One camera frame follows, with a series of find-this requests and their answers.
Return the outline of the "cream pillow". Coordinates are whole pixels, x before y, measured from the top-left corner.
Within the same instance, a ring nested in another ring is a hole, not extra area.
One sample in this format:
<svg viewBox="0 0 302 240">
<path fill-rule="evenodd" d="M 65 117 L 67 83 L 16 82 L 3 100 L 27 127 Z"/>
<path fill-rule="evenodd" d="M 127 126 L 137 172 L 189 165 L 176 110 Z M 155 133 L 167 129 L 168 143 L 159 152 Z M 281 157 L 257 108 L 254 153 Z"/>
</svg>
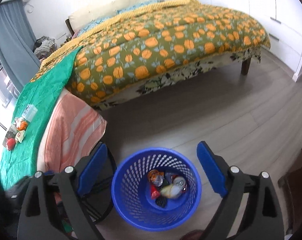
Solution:
<svg viewBox="0 0 302 240">
<path fill-rule="evenodd" d="M 107 16 L 113 17 L 122 9 L 149 1 L 154 0 L 97 0 L 86 2 L 80 10 L 68 16 L 69 24 L 72 30 L 76 32 L 93 20 Z"/>
</svg>

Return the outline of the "grey blue curtain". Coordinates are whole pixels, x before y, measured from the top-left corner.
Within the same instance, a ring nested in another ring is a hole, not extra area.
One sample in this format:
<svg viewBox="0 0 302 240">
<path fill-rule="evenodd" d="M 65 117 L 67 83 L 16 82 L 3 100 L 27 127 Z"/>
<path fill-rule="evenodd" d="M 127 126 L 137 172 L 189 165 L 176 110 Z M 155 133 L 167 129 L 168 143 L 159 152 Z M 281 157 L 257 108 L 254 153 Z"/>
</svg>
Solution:
<svg viewBox="0 0 302 240">
<path fill-rule="evenodd" d="M 0 62 L 16 90 L 21 92 L 39 71 L 32 49 L 36 42 L 22 0 L 0 4 Z"/>
</svg>

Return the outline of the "wooden bed frame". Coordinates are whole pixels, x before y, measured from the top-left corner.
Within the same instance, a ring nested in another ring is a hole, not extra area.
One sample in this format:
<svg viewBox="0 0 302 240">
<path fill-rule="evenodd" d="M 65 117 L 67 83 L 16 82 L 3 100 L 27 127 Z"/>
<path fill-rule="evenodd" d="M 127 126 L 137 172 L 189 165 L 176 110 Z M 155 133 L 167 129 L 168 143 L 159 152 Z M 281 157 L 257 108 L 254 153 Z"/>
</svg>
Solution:
<svg viewBox="0 0 302 240">
<path fill-rule="evenodd" d="M 71 26 L 71 24 L 70 24 L 69 19 L 66 19 L 66 20 L 65 20 L 65 23 L 66 23 L 66 26 L 67 26 L 69 32 L 70 32 L 72 35 L 74 35 L 75 32 L 74 32 L 74 30 L 72 29 L 72 26 Z M 243 76 L 248 75 L 248 71 L 249 71 L 249 68 L 250 68 L 250 64 L 251 64 L 251 56 L 250 56 L 248 59 L 242 61 L 242 68 L 241 68 L 241 72 L 240 72 L 240 73 L 241 73 Z"/>
</svg>

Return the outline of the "red snack wrapper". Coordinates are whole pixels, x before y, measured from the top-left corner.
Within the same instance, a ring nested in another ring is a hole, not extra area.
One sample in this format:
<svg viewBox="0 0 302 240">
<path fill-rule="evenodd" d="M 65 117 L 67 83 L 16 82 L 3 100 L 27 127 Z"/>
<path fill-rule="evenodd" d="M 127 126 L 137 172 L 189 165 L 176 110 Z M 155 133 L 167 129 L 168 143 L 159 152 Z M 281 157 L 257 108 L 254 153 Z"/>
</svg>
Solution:
<svg viewBox="0 0 302 240">
<path fill-rule="evenodd" d="M 161 196 L 160 192 L 153 184 L 150 185 L 150 192 L 151 192 L 151 199 L 156 199 Z"/>
</svg>

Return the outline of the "clear plastic storage box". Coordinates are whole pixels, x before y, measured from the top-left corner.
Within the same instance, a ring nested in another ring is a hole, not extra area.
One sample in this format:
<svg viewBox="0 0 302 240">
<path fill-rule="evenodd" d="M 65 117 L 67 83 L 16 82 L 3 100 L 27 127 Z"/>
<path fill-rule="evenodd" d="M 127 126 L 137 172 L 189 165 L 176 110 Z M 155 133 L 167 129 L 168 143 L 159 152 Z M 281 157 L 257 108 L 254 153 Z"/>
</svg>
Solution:
<svg viewBox="0 0 302 240">
<path fill-rule="evenodd" d="M 25 119 L 27 122 L 32 122 L 37 111 L 38 109 L 36 108 L 35 105 L 28 104 L 22 113 L 22 118 Z"/>
</svg>

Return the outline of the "yellow white chip bag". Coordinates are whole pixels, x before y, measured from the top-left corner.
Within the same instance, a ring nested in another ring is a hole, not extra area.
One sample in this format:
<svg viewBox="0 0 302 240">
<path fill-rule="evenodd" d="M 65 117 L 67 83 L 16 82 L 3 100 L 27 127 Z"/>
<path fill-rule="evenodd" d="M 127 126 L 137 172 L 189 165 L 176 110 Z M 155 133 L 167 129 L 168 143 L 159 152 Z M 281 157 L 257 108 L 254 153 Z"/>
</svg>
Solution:
<svg viewBox="0 0 302 240">
<path fill-rule="evenodd" d="M 160 189 L 161 196 L 168 199 L 179 198 L 182 194 L 182 188 L 175 184 L 170 184 Z"/>
</svg>

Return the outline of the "blue plastic trash basket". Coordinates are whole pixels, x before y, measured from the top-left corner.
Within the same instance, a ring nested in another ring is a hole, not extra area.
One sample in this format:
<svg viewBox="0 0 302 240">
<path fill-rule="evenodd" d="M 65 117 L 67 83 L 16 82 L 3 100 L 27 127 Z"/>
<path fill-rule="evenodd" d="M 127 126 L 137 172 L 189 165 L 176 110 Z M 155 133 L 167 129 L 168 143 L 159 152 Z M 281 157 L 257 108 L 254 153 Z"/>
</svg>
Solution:
<svg viewBox="0 0 302 240">
<path fill-rule="evenodd" d="M 186 179 L 186 191 L 169 199 L 165 207 L 152 199 L 148 173 L 158 170 Z M 192 162 L 179 152 L 163 147 L 140 150 L 127 157 L 117 168 L 111 194 L 121 217 L 135 228 L 166 231 L 192 217 L 201 199 L 201 179 Z"/>
</svg>

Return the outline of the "white green cardboard box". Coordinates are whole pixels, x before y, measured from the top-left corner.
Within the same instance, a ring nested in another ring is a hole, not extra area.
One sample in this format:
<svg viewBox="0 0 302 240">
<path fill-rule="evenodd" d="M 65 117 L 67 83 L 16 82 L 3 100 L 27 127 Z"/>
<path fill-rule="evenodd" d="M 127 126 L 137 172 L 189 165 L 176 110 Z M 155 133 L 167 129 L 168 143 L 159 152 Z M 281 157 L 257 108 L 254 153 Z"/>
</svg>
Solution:
<svg viewBox="0 0 302 240">
<path fill-rule="evenodd" d="M 8 128 L 8 130 L 6 131 L 4 140 L 3 140 L 4 147 L 6 146 L 8 139 L 11 139 L 11 138 L 15 139 L 17 132 L 18 132 L 18 130 L 17 130 L 16 126 L 14 126 L 14 125 L 11 125 Z"/>
</svg>

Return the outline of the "orange white snack packet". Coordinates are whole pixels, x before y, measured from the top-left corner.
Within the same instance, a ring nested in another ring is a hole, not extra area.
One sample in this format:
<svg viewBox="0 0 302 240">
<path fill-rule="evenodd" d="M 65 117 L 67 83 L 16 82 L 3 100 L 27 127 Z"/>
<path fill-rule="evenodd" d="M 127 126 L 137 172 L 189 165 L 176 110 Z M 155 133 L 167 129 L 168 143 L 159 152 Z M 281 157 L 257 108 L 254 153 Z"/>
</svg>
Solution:
<svg viewBox="0 0 302 240">
<path fill-rule="evenodd" d="M 28 127 L 28 123 L 23 117 L 15 118 L 14 125 L 18 131 L 25 131 Z"/>
</svg>

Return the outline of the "dark green plastic bag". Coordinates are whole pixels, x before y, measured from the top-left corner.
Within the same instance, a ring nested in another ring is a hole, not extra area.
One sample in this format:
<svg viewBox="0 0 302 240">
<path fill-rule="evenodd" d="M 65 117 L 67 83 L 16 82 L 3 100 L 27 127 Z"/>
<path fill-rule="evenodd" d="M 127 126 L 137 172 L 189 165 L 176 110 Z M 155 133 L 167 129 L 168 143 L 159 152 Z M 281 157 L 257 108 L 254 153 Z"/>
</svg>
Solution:
<svg viewBox="0 0 302 240">
<path fill-rule="evenodd" d="M 167 206 L 167 198 L 159 196 L 158 198 L 156 198 L 155 204 L 161 208 L 165 208 Z"/>
</svg>

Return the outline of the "pink striped bed sheet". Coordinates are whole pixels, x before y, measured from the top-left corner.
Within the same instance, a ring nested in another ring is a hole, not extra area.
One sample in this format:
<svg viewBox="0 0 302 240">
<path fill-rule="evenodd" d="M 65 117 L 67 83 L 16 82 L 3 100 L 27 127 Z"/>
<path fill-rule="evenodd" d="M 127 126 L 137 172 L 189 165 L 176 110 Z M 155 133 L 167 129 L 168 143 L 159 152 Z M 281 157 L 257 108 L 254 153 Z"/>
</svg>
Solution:
<svg viewBox="0 0 302 240">
<path fill-rule="evenodd" d="M 38 148 L 36 169 L 61 172 L 90 154 L 107 121 L 86 102 L 63 89 Z"/>
</svg>

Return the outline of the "cream green snack packet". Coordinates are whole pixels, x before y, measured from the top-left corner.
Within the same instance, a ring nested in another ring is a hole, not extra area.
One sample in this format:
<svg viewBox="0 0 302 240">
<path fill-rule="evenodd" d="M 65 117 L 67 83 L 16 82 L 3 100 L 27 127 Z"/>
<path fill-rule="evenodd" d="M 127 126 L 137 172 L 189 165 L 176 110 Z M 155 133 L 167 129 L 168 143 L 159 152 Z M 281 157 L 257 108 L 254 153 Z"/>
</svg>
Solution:
<svg viewBox="0 0 302 240">
<path fill-rule="evenodd" d="M 18 143 L 22 143 L 22 141 L 24 140 L 25 137 L 25 130 L 21 130 L 19 132 L 17 132 L 16 136 L 15 136 L 15 141 Z"/>
</svg>

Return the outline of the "crushed orange drink can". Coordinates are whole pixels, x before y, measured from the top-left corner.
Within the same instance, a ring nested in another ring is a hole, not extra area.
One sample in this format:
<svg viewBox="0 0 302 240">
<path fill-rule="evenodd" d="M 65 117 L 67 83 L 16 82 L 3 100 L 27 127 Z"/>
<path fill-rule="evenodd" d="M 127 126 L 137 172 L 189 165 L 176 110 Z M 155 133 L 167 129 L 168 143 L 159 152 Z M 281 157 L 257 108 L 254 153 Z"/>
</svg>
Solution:
<svg viewBox="0 0 302 240">
<path fill-rule="evenodd" d="M 173 184 L 180 187 L 182 192 L 187 190 L 187 180 L 183 176 L 174 176 Z"/>
</svg>

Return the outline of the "crumpled red plastic wrapper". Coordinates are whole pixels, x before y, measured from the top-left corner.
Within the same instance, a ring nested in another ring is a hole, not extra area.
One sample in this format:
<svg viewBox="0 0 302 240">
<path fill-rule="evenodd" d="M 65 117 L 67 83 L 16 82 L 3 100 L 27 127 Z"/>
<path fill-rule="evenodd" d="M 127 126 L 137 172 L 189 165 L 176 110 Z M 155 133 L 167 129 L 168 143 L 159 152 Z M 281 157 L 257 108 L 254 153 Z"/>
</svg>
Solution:
<svg viewBox="0 0 302 240">
<path fill-rule="evenodd" d="M 6 141 L 6 149 L 8 151 L 13 150 L 14 147 L 15 147 L 15 145 L 16 145 L 16 140 L 14 138 L 7 139 L 7 141 Z"/>
</svg>

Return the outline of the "green embroidered bedspread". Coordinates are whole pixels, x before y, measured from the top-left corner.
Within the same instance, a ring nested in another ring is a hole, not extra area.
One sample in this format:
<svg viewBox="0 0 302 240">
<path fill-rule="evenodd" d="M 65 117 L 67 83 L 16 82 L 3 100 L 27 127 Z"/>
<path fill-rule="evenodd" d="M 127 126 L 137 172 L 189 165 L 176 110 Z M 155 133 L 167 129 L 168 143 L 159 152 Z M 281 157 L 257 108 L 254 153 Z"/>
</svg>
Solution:
<svg viewBox="0 0 302 240">
<path fill-rule="evenodd" d="M 33 77 L 20 93 L 12 120 L 20 118 L 30 105 L 37 109 L 29 122 L 24 139 L 13 150 L 3 149 L 0 161 L 0 183 L 5 190 L 11 188 L 25 176 L 32 176 L 37 171 L 38 148 L 44 135 L 55 104 L 71 77 L 76 48 L 66 54 L 51 68 L 45 68 Z"/>
</svg>

